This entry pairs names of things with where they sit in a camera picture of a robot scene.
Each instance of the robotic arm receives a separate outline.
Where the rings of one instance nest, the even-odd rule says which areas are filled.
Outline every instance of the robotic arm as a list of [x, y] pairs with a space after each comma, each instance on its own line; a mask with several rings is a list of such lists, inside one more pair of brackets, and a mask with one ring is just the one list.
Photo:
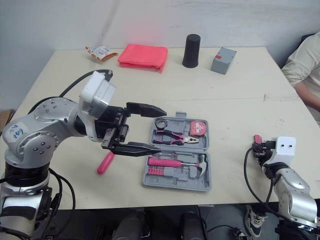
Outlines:
[[51, 204], [49, 164], [59, 144], [69, 137], [100, 142], [116, 155], [144, 156], [161, 149], [139, 142], [123, 144], [131, 114], [160, 117], [160, 108], [128, 102], [125, 108], [110, 106], [116, 90], [109, 83], [113, 73], [93, 72], [80, 94], [79, 103], [54, 97], [40, 103], [30, 114], [17, 118], [3, 130], [4, 183], [0, 190], [0, 239], [29, 239], [36, 221], [46, 218]]
[[254, 136], [253, 154], [263, 172], [273, 179], [274, 192], [278, 197], [278, 213], [287, 220], [281, 220], [276, 233], [281, 239], [316, 239], [317, 204], [310, 196], [309, 185], [290, 168], [295, 155], [296, 139], [280, 136], [275, 141], [262, 141]]

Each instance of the sneaker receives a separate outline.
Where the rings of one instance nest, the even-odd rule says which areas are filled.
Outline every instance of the sneaker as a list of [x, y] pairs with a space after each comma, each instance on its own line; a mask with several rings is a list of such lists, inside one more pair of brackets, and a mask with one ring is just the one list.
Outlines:
[[244, 225], [247, 231], [258, 238], [261, 234], [262, 223], [267, 218], [266, 214], [255, 213], [250, 205], [245, 206]]

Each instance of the screwdriver set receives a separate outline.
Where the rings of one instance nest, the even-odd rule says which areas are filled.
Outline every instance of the screwdriver set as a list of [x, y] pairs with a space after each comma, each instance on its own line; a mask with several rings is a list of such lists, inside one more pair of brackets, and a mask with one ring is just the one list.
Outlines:
[[144, 185], [203, 192], [212, 188], [211, 163], [206, 152], [208, 122], [186, 117], [185, 112], [177, 112], [175, 117], [154, 119], [150, 141], [162, 151], [147, 157]]

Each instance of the person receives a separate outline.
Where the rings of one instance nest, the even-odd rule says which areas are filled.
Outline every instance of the person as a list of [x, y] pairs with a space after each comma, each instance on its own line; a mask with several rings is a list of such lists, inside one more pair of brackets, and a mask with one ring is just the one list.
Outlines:
[[260, 237], [262, 224], [266, 218], [266, 209], [260, 203], [245, 205], [244, 226], [251, 236]]
[[300, 44], [282, 72], [320, 125], [320, 32]]
[[[320, 32], [300, 44], [289, 56], [282, 72], [320, 125]], [[267, 218], [266, 211], [260, 204], [245, 207], [245, 228], [257, 238]]]

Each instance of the white table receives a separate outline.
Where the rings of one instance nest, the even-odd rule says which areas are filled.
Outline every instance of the white table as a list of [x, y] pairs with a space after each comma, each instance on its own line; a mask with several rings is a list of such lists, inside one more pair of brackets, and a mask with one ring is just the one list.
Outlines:
[[[226, 75], [210, 71], [218, 48], [200, 49], [199, 65], [191, 69], [181, 65], [184, 49], [171, 48], [163, 73], [119, 67], [118, 57], [99, 62], [85, 50], [57, 50], [14, 118], [25, 115], [40, 99], [59, 95], [84, 73], [111, 69], [111, 82], [117, 87], [111, 105], [147, 103], [162, 108], [169, 117], [177, 111], [187, 112], [189, 118], [209, 122], [210, 192], [143, 186], [145, 156], [116, 156], [107, 172], [97, 175], [97, 166], [108, 151], [87, 137], [66, 139], [55, 151], [50, 166], [72, 183], [77, 209], [256, 202], [243, 175], [245, 152], [254, 134], [266, 140], [296, 137], [291, 166], [310, 185], [311, 196], [320, 198], [318, 125], [264, 47], [233, 49], [237, 54]], [[85, 83], [78, 84], [66, 97], [77, 101]], [[126, 141], [149, 143], [151, 118], [132, 115], [127, 123], [130, 132]], [[1, 139], [1, 172], [5, 148]], [[253, 189], [265, 199], [269, 180], [253, 158], [248, 160], [247, 171]], [[54, 177], [50, 186], [57, 190]], [[271, 200], [276, 201], [277, 197], [272, 194]], [[60, 207], [71, 207], [67, 187]]]

